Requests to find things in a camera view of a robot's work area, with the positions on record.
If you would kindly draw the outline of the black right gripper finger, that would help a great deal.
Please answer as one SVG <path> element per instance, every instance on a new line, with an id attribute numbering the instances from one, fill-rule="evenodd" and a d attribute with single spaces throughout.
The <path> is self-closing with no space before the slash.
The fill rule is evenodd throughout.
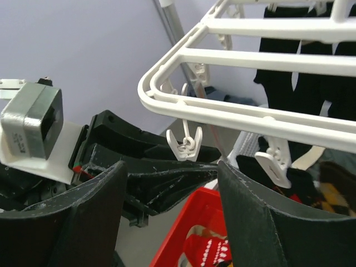
<path id="1" fill-rule="evenodd" d="M 234 266 L 355 266 L 355 218 L 300 204 L 218 163 Z"/>

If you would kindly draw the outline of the black red argyle sock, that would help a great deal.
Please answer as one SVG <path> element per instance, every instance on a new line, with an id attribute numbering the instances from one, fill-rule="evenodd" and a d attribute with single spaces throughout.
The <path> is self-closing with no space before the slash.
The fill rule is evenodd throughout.
<path id="1" fill-rule="evenodd" d="M 177 266 L 233 266 L 228 237 L 194 225 L 183 243 Z"/>

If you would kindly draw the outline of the brown yellow argyle sock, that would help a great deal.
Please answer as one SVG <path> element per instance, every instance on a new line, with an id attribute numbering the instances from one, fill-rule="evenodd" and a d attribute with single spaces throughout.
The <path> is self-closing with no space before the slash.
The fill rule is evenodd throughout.
<path id="1" fill-rule="evenodd" d="M 355 174 L 324 161 L 319 165 L 318 182 L 323 210 L 355 217 Z"/>

